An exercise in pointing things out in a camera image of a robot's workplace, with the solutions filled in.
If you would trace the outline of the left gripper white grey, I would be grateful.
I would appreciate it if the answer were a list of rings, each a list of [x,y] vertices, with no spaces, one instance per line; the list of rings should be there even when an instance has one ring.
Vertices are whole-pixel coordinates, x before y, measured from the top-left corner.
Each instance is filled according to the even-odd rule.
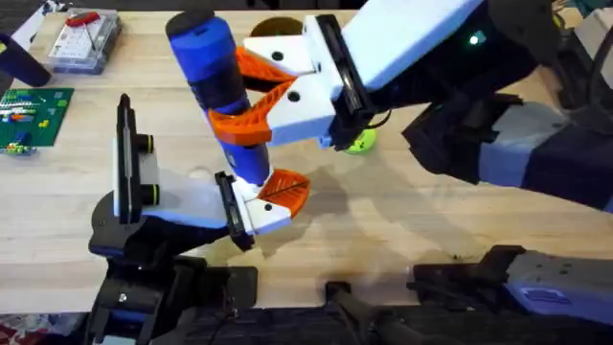
[[[142,197],[144,216],[228,236],[242,251],[253,247],[253,235],[289,225],[310,192],[305,176],[286,169],[274,169],[258,186],[224,171],[202,178],[161,169],[154,153],[142,156],[139,168],[141,180],[151,186]]]

